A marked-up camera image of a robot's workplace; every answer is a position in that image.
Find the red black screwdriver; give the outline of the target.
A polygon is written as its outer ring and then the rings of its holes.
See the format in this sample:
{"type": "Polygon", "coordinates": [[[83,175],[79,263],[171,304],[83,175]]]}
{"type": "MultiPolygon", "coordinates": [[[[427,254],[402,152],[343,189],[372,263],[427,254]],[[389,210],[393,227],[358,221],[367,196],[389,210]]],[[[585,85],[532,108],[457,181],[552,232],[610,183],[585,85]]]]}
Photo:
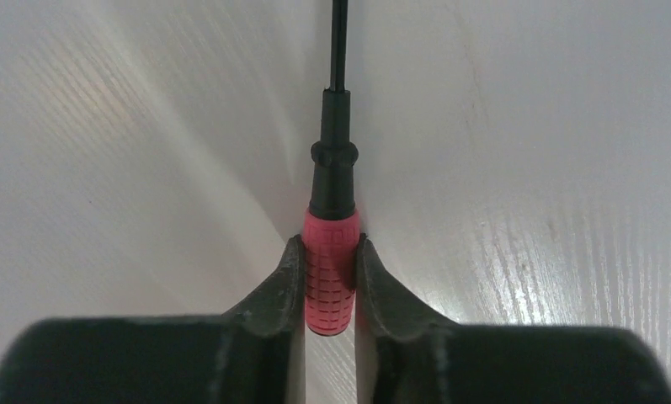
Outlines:
{"type": "Polygon", "coordinates": [[[312,145],[312,194],[301,238],[306,249],[306,324],[331,337],[349,325],[354,307],[354,263],[360,236],[350,140],[351,97],[345,87],[348,9],[332,3],[329,85],[322,92],[320,138],[312,145]]]}

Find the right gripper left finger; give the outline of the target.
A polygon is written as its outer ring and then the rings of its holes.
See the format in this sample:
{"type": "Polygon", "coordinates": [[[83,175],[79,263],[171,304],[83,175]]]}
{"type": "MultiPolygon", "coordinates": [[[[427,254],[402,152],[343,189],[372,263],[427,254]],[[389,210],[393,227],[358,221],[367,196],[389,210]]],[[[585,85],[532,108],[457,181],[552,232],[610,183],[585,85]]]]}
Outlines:
{"type": "Polygon", "coordinates": [[[302,403],[305,248],[222,314],[49,318],[0,360],[0,403],[302,403]]]}

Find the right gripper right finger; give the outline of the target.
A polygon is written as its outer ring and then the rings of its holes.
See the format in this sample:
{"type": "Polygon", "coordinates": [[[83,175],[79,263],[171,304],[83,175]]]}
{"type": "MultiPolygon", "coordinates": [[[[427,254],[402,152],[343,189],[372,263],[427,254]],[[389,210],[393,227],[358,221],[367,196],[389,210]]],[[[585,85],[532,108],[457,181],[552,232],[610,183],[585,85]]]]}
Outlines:
{"type": "Polygon", "coordinates": [[[362,237],[354,313],[360,403],[671,403],[652,350],[617,327],[461,325],[362,237]]]}

